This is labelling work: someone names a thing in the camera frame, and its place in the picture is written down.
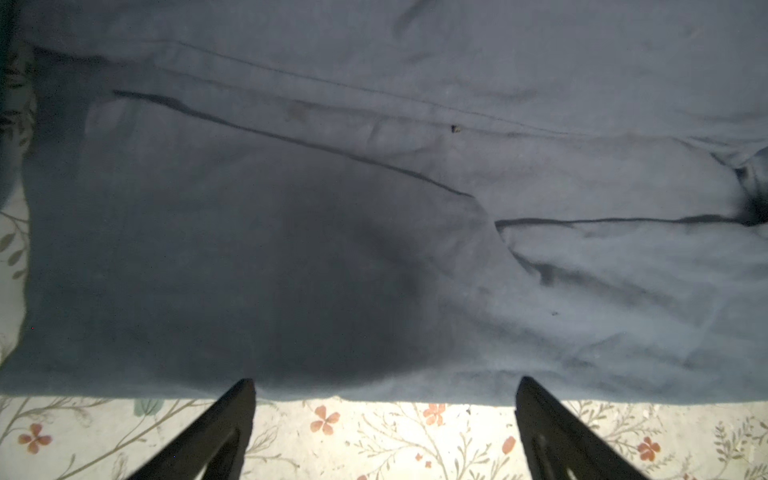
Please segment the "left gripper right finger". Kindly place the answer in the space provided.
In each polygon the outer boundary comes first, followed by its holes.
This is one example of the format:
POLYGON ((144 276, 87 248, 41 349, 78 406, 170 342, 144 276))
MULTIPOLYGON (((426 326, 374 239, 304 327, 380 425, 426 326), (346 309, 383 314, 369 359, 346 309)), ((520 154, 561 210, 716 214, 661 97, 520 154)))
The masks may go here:
POLYGON ((516 392, 516 419, 535 480, 646 479, 530 376, 516 392))

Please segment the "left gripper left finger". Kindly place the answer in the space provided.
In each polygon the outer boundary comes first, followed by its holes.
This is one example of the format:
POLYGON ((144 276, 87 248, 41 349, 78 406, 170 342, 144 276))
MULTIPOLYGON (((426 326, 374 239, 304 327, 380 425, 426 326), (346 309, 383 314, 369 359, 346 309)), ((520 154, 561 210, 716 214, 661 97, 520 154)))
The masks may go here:
POLYGON ((254 383, 242 379, 131 477, 238 479, 255 410, 254 383))

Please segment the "grey-blue t-shirt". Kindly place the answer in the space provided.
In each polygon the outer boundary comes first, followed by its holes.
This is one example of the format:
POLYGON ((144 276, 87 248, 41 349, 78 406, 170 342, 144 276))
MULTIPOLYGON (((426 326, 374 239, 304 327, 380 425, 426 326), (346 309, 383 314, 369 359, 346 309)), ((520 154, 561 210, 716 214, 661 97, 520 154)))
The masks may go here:
POLYGON ((767 397, 763 1, 24 1, 9 395, 767 397))

